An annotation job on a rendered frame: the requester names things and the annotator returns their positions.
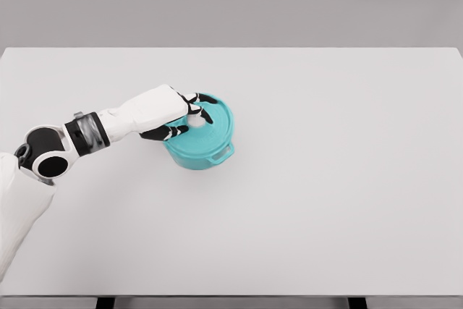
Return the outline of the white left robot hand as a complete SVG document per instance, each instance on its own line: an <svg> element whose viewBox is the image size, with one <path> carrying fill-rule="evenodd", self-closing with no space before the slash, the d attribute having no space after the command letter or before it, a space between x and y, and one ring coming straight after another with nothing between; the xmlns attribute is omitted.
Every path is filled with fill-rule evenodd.
<svg viewBox="0 0 463 309"><path fill-rule="evenodd" d="M217 104L218 100L204 93L182 94L170 85L160 85L144 92L127 102L135 132L142 139L167 141L190 130L187 124L171 126L182 117L192 116L208 124L213 124L210 114L201 103Z"/></svg>

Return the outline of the teal pot lid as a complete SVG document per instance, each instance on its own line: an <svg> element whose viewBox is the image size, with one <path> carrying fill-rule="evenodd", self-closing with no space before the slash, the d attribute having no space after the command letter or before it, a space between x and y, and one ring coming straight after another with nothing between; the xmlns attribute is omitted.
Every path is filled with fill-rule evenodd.
<svg viewBox="0 0 463 309"><path fill-rule="evenodd" d="M189 131L168 139L164 146L170 153L182 158L208 158L216 155L230 144L234 132L234 117L231 109L217 96L206 93L215 98L217 103L198 102L198 106L206 110L213 124L205 123L201 127L188 124L187 115L168 123L168 126L187 125Z"/></svg>

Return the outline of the teal pot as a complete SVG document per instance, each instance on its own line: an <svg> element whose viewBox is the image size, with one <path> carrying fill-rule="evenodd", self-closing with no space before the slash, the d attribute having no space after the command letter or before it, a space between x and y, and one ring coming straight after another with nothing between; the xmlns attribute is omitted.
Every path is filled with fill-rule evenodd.
<svg viewBox="0 0 463 309"><path fill-rule="evenodd" d="M233 134L233 127L191 127L184 135L173 137L164 145L181 167L204 170L222 164L234 154Z"/></svg>

